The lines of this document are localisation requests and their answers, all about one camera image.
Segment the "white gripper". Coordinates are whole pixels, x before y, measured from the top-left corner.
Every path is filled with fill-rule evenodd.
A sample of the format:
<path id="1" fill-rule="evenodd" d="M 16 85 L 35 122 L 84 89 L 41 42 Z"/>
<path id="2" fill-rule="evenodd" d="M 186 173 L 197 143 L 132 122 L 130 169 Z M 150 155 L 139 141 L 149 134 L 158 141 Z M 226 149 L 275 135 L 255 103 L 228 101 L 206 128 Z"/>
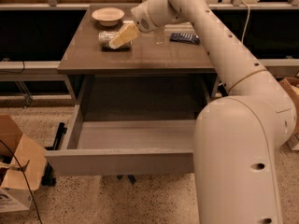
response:
<path id="1" fill-rule="evenodd" d="M 158 11 L 156 0 L 147 0 L 137 7 L 131 9 L 132 20 L 134 23 L 126 23 L 109 41 L 109 46 L 112 49 L 118 49 L 124 44 L 136 39 L 140 32 L 150 33 L 159 28 L 155 13 Z"/>

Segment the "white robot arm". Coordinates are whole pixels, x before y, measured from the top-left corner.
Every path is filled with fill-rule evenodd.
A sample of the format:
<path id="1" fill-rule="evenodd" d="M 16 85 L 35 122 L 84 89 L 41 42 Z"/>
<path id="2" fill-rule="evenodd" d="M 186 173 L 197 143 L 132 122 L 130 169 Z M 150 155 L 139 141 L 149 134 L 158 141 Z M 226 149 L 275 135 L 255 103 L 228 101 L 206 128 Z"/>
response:
<path id="1" fill-rule="evenodd" d="M 147 0 L 115 49 L 171 23 L 189 22 L 226 96 L 198 115 L 193 169 L 200 224 L 283 224 L 275 151 L 292 136 L 297 112 L 272 74 L 222 23 L 207 0 Z"/>

